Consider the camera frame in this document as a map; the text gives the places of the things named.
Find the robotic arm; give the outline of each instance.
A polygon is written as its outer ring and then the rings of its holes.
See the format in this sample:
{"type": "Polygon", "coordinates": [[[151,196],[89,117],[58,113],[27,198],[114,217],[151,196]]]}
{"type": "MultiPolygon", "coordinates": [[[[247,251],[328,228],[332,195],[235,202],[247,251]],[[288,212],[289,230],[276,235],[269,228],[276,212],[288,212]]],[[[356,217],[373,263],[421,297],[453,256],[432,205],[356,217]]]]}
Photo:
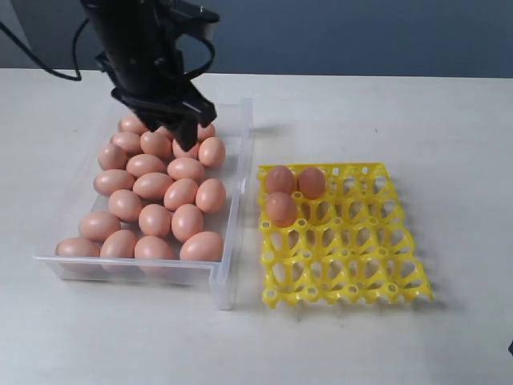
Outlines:
{"type": "Polygon", "coordinates": [[[214,104],[191,80],[206,72],[214,59],[210,42],[219,15],[182,0],[80,0],[103,45],[96,57],[114,84],[111,92],[148,127],[175,133],[184,151],[197,141],[197,125],[216,118],[214,104]],[[176,41],[189,35],[203,43],[210,60],[184,72],[176,41]]]}

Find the white table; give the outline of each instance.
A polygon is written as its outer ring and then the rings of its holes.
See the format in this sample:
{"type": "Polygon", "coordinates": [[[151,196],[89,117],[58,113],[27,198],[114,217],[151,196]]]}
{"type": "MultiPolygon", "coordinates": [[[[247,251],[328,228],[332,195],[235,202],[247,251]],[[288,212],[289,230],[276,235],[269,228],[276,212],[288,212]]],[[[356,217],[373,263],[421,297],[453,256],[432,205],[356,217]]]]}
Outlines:
{"type": "MultiPolygon", "coordinates": [[[[252,202],[235,310],[216,310],[204,288],[59,280],[31,255],[111,85],[93,72],[71,83],[0,70],[1,384],[511,383],[513,80],[198,84],[217,102],[253,99],[253,175],[258,164],[384,162],[437,302],[314,307],[299,320],[266,310],[252,202]]],[[[250,188],[254,199],[255,179],[250,188]]]]}

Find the clear plastic container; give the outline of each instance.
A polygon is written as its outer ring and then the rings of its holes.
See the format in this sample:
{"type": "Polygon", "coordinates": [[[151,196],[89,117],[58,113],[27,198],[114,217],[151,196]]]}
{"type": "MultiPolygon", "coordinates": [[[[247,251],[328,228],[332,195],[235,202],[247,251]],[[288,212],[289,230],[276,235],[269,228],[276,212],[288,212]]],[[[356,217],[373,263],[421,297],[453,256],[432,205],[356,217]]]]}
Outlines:
{"type": "MultiPolygon", "coordinates": [[[[217,135],[226,146],[226,160],[220,170],[207,170],[206,178],[221,179],[227,191],[224,208],[217,214],[205,216],[205,230],[219,233],[224,239],[224,252],[219,262],[202,261],[141,261],[134,258],[101,260],[97,257],[55,256],[55,246],[63,239],[77,237],[80,220],[91,211],[107,209],[107,198],[99,196],[93,189],[93,180],[101,171],[97,155],[99,149],[108,143],[116,133],[117,123],[128,114],[121,104],[115,104],[101,124],[91,150],[80,168],[75,180],[57,208],[35,258],[45,263],[62,279],[78,279],[108,282],[161,282],[166,284],[195,285],[208,282],[212,297],[220,310],[232,308],[235,297],[235,261],[240,251],[242,238],[237,226],[240,208],[247,195],[249,167],[252,156],[252,102],[242,99],[239,104],[216,105],[217,135]],[[83,265],[94,266],[92,271],[81,272],[83,265]],[[108,273],[101,265],[117,265],[118,273],[108,273]],[[159,277],[146,275],[139,266],[159,266],[166,270],[159,277]]],[[[169,242],[179,255],[180,245],[169,237],[169,242]]]]}

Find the egg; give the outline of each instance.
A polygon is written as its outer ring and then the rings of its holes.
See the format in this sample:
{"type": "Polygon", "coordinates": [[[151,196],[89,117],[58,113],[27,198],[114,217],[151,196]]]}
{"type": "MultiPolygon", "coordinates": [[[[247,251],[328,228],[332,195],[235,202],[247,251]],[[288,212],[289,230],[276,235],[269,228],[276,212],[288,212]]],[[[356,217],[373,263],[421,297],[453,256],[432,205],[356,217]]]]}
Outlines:
{"type": "MultiPolygon", "coordinates": [[[[108,259],[133,258],[136,243],[137,237],[132,231],[126,229],[116,231],[103,243],[102,249],[99,251],[99,257],[108,259]]],[[[108,273],[116,273],[126,266],[102,264],[102,267],[108,273]]]]}
{"type": "Polygon", "coordinates": [[[173,140],[173,155],[175,158],[192,158],[196,159],[198,157],[198,150],[200,148],[199,144],[195,144],[193,148],[191,148],[189,151],[185,152],[182,150],[176,139],[173,140]]]}
{"type": "Polygon", "coordinates": [[[98,194],[109,197],[117,190],[130,190],[135,178],[125,170],[106,170],[98,174],[93,186],[98,194]]]}
{"type": "Polygon", "coordinates": [[[156,132],[145,132],[141,136],[141,148],[145,154],[155,155],[162,159],[171,157],[171,141],[156,132]]]}
{"type": "Polygon", "coordinates": [[[168,165],[168,174],[174,180],[190,178],[201,182],[205,177],[205,169],[196,159],[179,158],[168,165]]]}
{"type": "Polygon", "coordinates": [[[203,213],[217,213],[226,201],[226,188],[218,179],[208,179],[201,184],[196,193],[196,206],[203,213]]]}
{"type": "Polygon", "coordinates": [[[175,211],[182,205],[194,203],[198,184],[189,178],[173,182],[164,194],[164,206],[166,209],[175,211]]]}
{"type": "Polygon", "coordinates": [[[172,142],[173,139],[175,139],[175,134],[173,134],[173,131],[168,130],[164,126],[157,128],[156,133],[159,135],[165,136],[166,138],[169,139],[170,142],[172,142]]]}
{"type": "Polygon", "coordinates": [[[176,209],[171,221],[171,231],[180,242],[185,242],[203,230],[203,215],[195,205],[183,205],[176,209]]]}
{"type": "Polygon", "coordinates": [[[297,189],[306,198],[317,199],[326,191],[326,178],[317,167],[305,168],[297,177],[297,189]]]}
{"type": "MultiPolygon", "coordinates": [[[[67,238],[59,242],[55,248],[55,255],[60,257],[99,257],[99,247],[86,238],[67,238]]],[[[87,263],[61,263],[61,266],[67,270],[82,274],[96,269],[96,265],[87,263]]]]}
{"type": "Polygon", "coordinates": [[[265,192],[268,194],[281,191],[291,195],[296,189],[296,178],[285,166],[274,167],[265,178],[265,192]]]}
{"type": "Polygon", "coordinates": [[[137,135],[143,135],[147,128],[136,116],[127,116],[118,123],[119,132],[133,132],[137,135]]]}
{"type": "Polygon", "coordinates": [[[171,177],[161,172],[150,172],[141,176],[134,183],[134,193],[148,201],[160,201],[169,186],[173,183],[171,177]]]}
{"type": "MultiPolygon", "coordinates": [[[[135,259],[175,259],[173,250],[164,240],[158,237],[142,237],[135,244],[135,259]]],[[[144,266],[139,268],[146,274],[161,277],[168,271],[165,267],[144,266]]]]}
{"type": "Polygon", "coordinates": [[[265,214],[278,227],[289,227],[297,219],[296,202],[289,194],[273,192],[265,200],[265,214]]]}
{"type": "Polygon", "coordinates": [[[198,151],[198,159],[205,167],[219,168],[226,157],[226,148],[221,139],[213,137],[207,138],[198,151]]]}
{"type": "Polygon", "coordinates": [[[137,155],[143,152],[141,137],[133,132],[118,132],[111,138],[111,143],[121,147],[128,155],[137,155]]]}
{"type": "Polygon", "coordinates": [[[223,256],[223,238],[217,233],[205,231],[190,237],[180,250],[182,261],[219,261],[223,256]]]}
{"type": "Polygon", "coordinates": [[[79,223],[80,235],[93,242],[103,242],[119,229],[119,219],[106,211],[88,213],[79,223]]]}
{"type": "Polygon", "coordinates": [[[203,142],[207,138],[212,138],[216,136],[216,128],[212,123],[210,123],[207,127],[201,127],[201,124],[198,124],[198,140],[203,142]]]}
{"type": "Polygon", "coordinates": [[[140,154],[128,161],[127,171],[136,178],[139,178],[150,172],[166,172],[166,165],[155,155],[140,154]]]}
{"type": "Polygon", "coordinates": [[[148,205],[139,214],[139,228],[144,235],[164,238],[171,229],[171,213],[161,205],[148,205]]]}
{"type": "Polygon", "coordinates": [[[113,168],[125,168],[128,161],[127,153],[115,144],[109,143],[99,150],[98,163],[102,170],[111,170],[113,168]]]}
{"type": "Polygon", "coordinates": [[[114,191],[108,201],[109,211],[123,222],[137,222],[143,209],[141,198],[130,190],[114,191]]]}

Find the black cable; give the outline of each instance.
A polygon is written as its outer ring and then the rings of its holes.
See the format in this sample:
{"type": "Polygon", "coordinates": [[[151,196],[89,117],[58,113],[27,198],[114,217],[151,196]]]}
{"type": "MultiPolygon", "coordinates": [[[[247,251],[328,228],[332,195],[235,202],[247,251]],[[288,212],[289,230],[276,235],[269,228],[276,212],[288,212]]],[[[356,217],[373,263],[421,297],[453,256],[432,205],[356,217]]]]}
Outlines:
{"type": "Polygon", "coordinates": [[[79,61],[77,60],[77,42],[79,41],[80,34],[82,34],[83,29],[86,27],[86,25],[89,23],[89,19],[86,18],[82,24],[80,24],[78,30],[75,32],[75,36],[73,37],[73,43],[71,46],[71,56],[73,58],[73,65],[75,66],[75,76],[66,75],[62,72],[57,72],[56,70],[52,70],[49,68],[45,63],[41,61],[40,58],[38,58],[23,42],[15,35],[13,34],[9,28],[3,23],[0,22],[0,30],[7,35],[9,39],[12,40],[16,46],[22,50],[25,55],[27,55],[38,67],[40,67],[45,72],[48,72],[50,75],[57,76],[61,79],[66,80],[72,80],[74,82],[79,82],[82,80],[82,75],[80,74],[79,70],[79,61]]]}

